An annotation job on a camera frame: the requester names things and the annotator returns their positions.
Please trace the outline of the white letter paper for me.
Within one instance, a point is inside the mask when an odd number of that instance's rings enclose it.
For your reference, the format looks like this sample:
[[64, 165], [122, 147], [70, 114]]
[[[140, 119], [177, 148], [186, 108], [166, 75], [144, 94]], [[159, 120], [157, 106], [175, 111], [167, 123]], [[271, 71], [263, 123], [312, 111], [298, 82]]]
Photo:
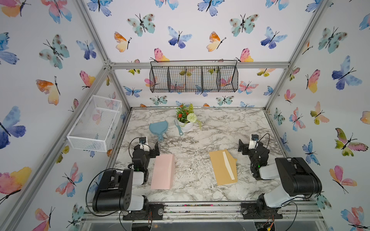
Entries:
[[232, 168], [231, 168], [230, 162], [229, 162], [229, 160], [228, 160], [228, 156], [227, 156], [227, 154], [226, 154], [226, 152], [225, 152], [225, 151], [223, 151], [223, 157], [224, 157], [225, 167], [226, 167], [226, 169], [227, 169], [227, 171], [228, 171], [228, 173], [229, 173], [229, 176], [230, 176], [231, 180], [232, 180], [232, 181], [234, 181], [234, 180], [235, 180], [235, 176], [234, 176], [234, 174], [233, 174], [233, 171], [232, 171]]

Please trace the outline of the brown kraft envelope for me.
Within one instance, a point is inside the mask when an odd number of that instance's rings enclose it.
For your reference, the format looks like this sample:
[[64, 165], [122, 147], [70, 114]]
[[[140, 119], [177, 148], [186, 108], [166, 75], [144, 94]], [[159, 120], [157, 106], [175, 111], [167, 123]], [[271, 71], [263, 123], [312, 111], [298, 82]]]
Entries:
[[[228, 156], [228, 160], [230, 162], [233, 174], [235, 176], [234, 181], [231, 180], [229, 173], [225, 167], [223, 151], [225, 151]], [[220, 151], [209, 152], [209, 155], [210, 155], [211, 163], [212, 163], [213, 170], [214, 170], [214, 175], [215, 175], [218, 186], [238, 182], [237, 166], [236, 166], [237, 159], [235, 159], [226, 149], [220, 150]]]

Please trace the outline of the pink envelope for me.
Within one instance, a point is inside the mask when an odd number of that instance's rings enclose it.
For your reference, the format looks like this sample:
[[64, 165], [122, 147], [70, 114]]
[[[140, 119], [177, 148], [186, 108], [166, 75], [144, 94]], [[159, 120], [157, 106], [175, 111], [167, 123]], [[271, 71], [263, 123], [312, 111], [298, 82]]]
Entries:
[[169, 190], [172, 188], [175, 174], [173, 154], [161, 154], [155, 158], [151, 190]]

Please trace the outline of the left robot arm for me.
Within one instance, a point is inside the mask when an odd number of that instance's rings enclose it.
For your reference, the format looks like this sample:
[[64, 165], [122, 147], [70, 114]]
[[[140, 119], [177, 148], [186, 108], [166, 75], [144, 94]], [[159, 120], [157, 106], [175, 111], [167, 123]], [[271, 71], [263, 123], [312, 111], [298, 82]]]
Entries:
[[134, 195], [133, 186], [143, 185], [148, 180], [148, 165], [152, 158], [160, 155], [159, 143], [148, 151], [137, 145], [134, 148], [131, 168], [107, 169], [95, 192], [92, 208], [94, 212], [149, 212], [148, 199]]

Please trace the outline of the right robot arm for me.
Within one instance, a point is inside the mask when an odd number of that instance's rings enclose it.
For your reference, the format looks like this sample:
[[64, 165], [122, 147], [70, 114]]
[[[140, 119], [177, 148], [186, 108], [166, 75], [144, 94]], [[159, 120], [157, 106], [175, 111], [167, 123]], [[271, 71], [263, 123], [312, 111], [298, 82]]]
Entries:
[[302, 158], [275, 159], [268, 164], [269, 149], [260, 141], [248, 144], [239, 140], [238, 151], [250, 159], [252, 176], [258, 181], [279, 179], [281, 184], [257, 200], [260, 208], [281, 208], [295, 199], [309, 199], [322, 191], [322, 183]]

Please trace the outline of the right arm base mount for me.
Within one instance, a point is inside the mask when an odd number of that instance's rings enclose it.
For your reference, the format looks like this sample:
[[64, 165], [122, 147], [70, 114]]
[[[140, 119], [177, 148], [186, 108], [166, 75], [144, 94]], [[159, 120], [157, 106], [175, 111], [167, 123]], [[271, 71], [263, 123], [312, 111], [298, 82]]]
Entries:
[[283, 219], [283, 215], [279, 214], [280, 208], [270, 208], [258, 202], [241, 203], [241, 215], [243, 219]]

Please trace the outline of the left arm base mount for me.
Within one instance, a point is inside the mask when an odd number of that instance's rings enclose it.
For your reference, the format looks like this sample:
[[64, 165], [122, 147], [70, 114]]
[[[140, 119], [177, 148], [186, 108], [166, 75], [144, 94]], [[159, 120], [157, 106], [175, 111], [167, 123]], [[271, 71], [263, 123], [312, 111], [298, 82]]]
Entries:
[[149, 203], [144, 204], [144, 208], [138, 211], [124, 211], [120, 218], [122, 220], [162, 220], [164, 215], [164, 204]]

